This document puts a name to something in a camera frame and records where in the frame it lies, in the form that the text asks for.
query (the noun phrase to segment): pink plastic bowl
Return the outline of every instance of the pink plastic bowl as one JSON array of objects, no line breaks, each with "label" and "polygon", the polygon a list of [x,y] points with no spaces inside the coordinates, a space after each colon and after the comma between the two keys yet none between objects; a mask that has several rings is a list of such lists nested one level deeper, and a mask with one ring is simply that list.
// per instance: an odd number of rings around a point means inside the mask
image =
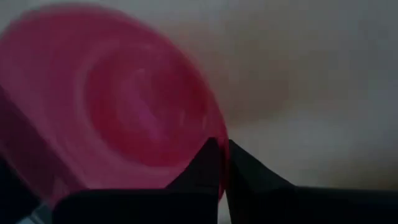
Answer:
[{"label": "pink plastic bowl", "polygon": [[164,188],[209,137],[228,148],[200,72],[119,11],[23,14],[0,39],[0,86],[1,152],[50,205],[81,189]]}]

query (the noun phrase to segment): black object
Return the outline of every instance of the black object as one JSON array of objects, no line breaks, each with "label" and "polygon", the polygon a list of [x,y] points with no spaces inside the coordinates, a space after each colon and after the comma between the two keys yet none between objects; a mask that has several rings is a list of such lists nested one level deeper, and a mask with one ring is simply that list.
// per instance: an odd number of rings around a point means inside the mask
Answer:
[{"label": "black object", "polygon": [[221,154],[209,139],[163,190],[88,190],[62,200],[54,224],[217,223]]},{"label": "black object", "polygon": [[298,187],[233,141],[229,161],[222,160],[220,151],[209,139],[185,172],[163,190],[71,195],[53,211],[53,223],[217,223],[219,180],[226,176],[232,224],[398,222],[398,192]]},{"label": "black object", "polygon": [[0,158],[0,223],[15,224],[38,205],[38,198]]}]

